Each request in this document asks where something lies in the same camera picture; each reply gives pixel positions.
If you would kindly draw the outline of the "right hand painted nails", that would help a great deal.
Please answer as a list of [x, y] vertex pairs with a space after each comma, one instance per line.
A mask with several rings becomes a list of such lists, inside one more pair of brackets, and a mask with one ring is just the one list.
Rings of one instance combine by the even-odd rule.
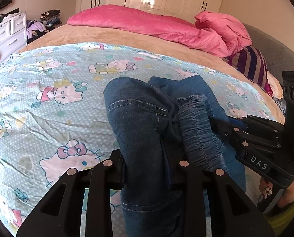
[[[260, 179], [259, 185], [260, 192], [264, 199], [273, 194], [273, 185], [271, 182], [266, 181], [263, 177]], [[278, 200], [277, 205], [279, 208], [286, 207], [294, 202], [294, 182], [284, 191], [281, 198]]]

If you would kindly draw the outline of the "green sleeve forearm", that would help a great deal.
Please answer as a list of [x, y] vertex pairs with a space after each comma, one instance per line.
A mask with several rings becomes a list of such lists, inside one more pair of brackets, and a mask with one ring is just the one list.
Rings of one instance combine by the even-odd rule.
[[273, 228], [276, 236], [279, 236], [287, 228], [293, 218], [294, 202], [285, 211], [279, 213], [278, 215], [272, 217], [266, 216], [266, 219]]

